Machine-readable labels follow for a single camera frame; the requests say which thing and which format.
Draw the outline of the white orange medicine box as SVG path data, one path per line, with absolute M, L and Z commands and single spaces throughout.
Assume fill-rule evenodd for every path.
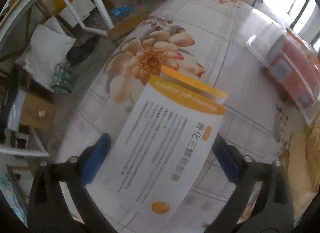
M 150 77 L 89 187 L 98 208 L 120 224 L 137 213 L 149 221 L 167 221 L 207 159 L 226 98 L 169 67 Z

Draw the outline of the white pillow bag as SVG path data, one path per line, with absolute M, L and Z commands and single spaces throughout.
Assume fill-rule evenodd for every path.
M 75 42 L 76 38 L 67 35 L 57 18 L 51 16 L 44 24 L 37 25 L 28 47 L 15 63 L 29 72 L 37 83 L 52 91 L 54 70 L 66 62 L 67 53 Z

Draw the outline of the clear bag with red print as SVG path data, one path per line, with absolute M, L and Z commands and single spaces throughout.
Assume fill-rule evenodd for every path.
M 289 29 L 272 23 L 246 42 L 275 84 L 280 98 L 293 104 L 307 124 L 319 113 L 319 57 Z

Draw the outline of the crumpled tan paper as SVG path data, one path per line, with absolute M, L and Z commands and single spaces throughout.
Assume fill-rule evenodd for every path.
M 290 148 L 282 157 L 293 202 L 294 217 L 298 218 L 319 191 L 319 122 L 306 134 L 294 133 Z

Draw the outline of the black pan on floor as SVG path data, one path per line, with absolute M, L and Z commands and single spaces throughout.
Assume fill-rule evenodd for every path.
M 72 47 L 66 55 L 70 67 L 82 63 L 98 46 L 100 37 L 95 35 L 79 47 Z

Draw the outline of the green bottle pack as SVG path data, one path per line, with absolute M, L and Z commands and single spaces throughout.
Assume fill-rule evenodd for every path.
M 75 86 L 75 80 L 75 74 L 69 68 L 59 64 L 54 69 L 51 88 L 54 93 L 71 94 Z

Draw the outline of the white open box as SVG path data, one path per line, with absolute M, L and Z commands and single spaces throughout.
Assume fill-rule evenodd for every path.
M 82 21 L 87 19 L 90 16 L 91 11 L 96 8 L 95 3 L 91 0 L 73 0 L 71 2 L 71 5 Z M 72 15 L 68 7 L 65 7 L 59 13 L 59 16 L 61 16 L 61 18 L 63 18 L 63 20 L 67 22 L 67 24 L 69 24 L 71 28 L 74 28 L 78 24 L 76 18 Z

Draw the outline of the flat cardboard piece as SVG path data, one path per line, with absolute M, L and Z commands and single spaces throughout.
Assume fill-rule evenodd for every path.
M 121 22 L 116 23 L 114 28 L 107 31 L 108 37 L 112 40 L 117 40 L 131 31 L 133 31 L 139 24 L 141 24 L 145 19 L 151 14 L 150 11 L 144 11 L 138 15 L 124 19 Z

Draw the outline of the cardboard box on floor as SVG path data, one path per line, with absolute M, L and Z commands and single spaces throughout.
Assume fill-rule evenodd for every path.
M 20 125 L 48 129 L 54 122 L 56 106 L 36 94 L 27 93 L 20 114 Z

